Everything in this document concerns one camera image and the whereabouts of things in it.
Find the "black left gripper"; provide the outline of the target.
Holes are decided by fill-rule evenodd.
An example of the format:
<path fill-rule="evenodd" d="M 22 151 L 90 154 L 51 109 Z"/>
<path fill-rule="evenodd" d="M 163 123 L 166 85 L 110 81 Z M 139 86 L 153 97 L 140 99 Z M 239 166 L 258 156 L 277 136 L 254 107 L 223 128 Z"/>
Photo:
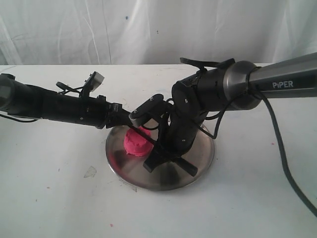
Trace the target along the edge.
<path fill-rule="evenodd" d="M 131 126 L 130 113 L 119 103 L 110 103 L 105 96 L 80 99 L 79 122 L 97 129 L 115 126 Z"/>

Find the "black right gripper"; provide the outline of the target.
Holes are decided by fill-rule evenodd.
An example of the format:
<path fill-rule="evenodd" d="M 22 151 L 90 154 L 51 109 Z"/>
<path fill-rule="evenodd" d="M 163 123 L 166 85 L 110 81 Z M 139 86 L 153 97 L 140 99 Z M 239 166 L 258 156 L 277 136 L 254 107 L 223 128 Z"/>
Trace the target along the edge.
<path fill-rule="evenodd" d="M 170 157 L 182 156 L 187 153 L 198 132 L 197 126 L 201 124 L 201 115 L 192 117 L 172 111 L 169 117 L 164 117 L 158 130 L 158 146 L 154 146 L 143 167 L 153 172 L 158 166 L 170 161 Z M 175 163 L 191 176 L 195 176 L 198 168 L 183 158 L 176 158 Z"/>

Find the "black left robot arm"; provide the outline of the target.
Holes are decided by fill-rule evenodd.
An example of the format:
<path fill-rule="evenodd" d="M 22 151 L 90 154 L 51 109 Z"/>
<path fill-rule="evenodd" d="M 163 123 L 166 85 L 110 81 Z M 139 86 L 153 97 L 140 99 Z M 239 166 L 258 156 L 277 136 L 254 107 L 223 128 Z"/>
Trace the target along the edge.
<path fill-rule="evenodd" d="M 107 102 L 106 97 L 90 97 L 104 77 L 93 72 L 85 84 L 73 89 L 61 82 L 61 92 L 23 84 L 11 74 L 0 75 L 0 110 L 10 116 L 27 119 L 48 119 L 94 126 L 98 129 L 132 126 L 129 112 L 119 103 Z"/>

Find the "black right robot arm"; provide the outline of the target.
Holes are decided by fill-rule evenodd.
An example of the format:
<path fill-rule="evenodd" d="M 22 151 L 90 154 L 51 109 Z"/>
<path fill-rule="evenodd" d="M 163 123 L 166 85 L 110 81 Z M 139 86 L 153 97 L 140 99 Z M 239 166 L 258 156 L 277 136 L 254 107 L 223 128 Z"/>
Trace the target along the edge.
<path fill-rule="evenodd" d="M 166 104 L 159 123 L 158 141 L 144 161 L 152 172 L 161 164 L 174 162 L 194 176 L 197 168 L 185 161 L 208 113 L 221 119 L 226 111 L 251 110 L 267 98 L 305 98 L 317 95 L 315 53 L 267 65 L 229 59 L 221 63 L 181 59 L 198 71 L 172 87 L 172 104 Z"/>

